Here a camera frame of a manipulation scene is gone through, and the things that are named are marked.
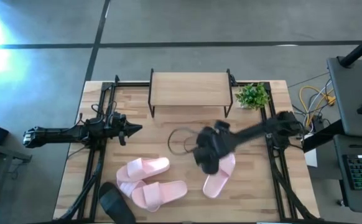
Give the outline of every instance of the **black slipper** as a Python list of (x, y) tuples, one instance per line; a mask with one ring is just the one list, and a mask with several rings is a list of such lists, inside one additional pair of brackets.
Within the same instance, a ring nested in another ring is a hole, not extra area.
[(101, 185), (98, 197), (105, 213), (108, 214), (116, 224), (136, 223), (136, 217), (127, 206), (118, 188), (109, 182)]

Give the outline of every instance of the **concrete floor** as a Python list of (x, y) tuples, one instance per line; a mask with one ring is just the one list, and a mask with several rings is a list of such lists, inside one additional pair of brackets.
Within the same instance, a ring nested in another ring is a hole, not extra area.
[[(0, 44), (93, 43), (103, 0), (1, 0)], [(188, 41), (362, 40), (362, 0), (118, 0), (112, 1), (102, 43)], [(304, 47), (200, 47), (100, 49), (92, 80), (148, 80), (149, 70), (220, 72), (239, 80), (287, 80), (294, 105), (298, 90), (322, 88), (326, 58), (353, 45)], [(91, 49), (0, 50), (0, 126), (7, 145), (33, 154), (8, 181), (0, 200), (0, 223), (51, 219), (68, 144), (27, 150), (22, 133), (36, 125), (71, 126), (77, 115)], [(295, 85), (304, 80), (310, 81)], [(324, 117), (339, 119), (337, 107)], [(362, 214), (340, 208), (338, 183), (313, 180), (321, 217), (362, 223)]]

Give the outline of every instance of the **wooden tabletop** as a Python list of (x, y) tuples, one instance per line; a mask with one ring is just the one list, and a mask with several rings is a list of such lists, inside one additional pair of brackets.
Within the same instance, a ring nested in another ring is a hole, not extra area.
[(152, 106), (229, 106), (228, 74), (205, 72), (154, 72)]
[[(271, 84), (276, 111), (292, 111), (286, 82), (283, 80), (268, 82)], [(83, 118), (95, 117), (95, 112), (90, 109), (90, 105), (98, 102), (101, 84), (102, 82), (86, 82), (80, 104)], [(175, 156), (167, 148), (167, 138), (175, 128), (188, 127), (199, 131), (204, 126), (212, 126), (216, 119), (223, 119), (231, 124), (232, 131), (237, 131), (260, 122), (259, 111), (234, 106), (228, 118), (224, 119), (223, 108), (174, 106), (157, 108), (155, 118), (151, 118), (147, 105), (148, 91), (148, 87), (119, 87), (116, 89), (116, 111), (126, 114), (129, 122), (141, 124), (143, 128), (126, 139), (126, 146), (120, 146), (117, 138), (109, 139), (101, 182), (116, 183), (116, 171), (138, 157), (158, 158), (164, 156), (170, 160), (170, 169), (146, 179), (146, 183), (183, 180), (187, 183), (188, 193), (179, 200), (161, 206), (154, 213), (137, 207), (127, 198), (126, 202), (135, 214), (137, 221), (273, 222), (279, 220), (264, 138), (249, 141), (237, 148), (236, 167), (220, 196), (216, 199), (204, 196), (202, 187), (207, 175), (196, 166), (193, 156), (190, 154)], [(172, 140), (174, 150), (183, 150), (182, 139), (185, 139), (185, 136), (179, 135)], [(69, 153), (81, 147), (81, 144), (71, 144)], [(293, 190), (310, 212), (319, 217), (303, 152), (290, 147), (286, 150), (285, 155)], [(87, 158), (88, 149), (85, 149), (67, 161), (54, 218), (63, 215), (80, 193)], [(92, 191), (86, 204), (85, 214), (87, 215), (90, 211), (91, 194)], [(282, 198), (287, 211), (284, 192)], [(111, 222), (110, 217), (105, 214), (100, 205), (97, 207), (95, 220), (96, 222)]]

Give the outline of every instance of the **green plant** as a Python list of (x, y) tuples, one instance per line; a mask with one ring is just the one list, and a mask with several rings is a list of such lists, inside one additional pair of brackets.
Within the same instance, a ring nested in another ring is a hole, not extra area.
[(239, 89), (239, 92), (235, 94), (238, 102), (241, 106), (245, 106), (249, 109), (259, 109), (265, 107), (269, 101), (269, 96), (264, 88), (263, 83), (258, 83), (257, 86), (253, 84), (245, 85)]

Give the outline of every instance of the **wooden shelf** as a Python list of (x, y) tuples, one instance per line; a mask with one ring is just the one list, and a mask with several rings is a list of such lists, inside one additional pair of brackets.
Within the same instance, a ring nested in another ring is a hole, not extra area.
[(229, 106), (231, 108), (233, 103), (229, 71), (181, 73), (151, 70), (150, 88), (148, 104), (152, 117), (156, 106)]

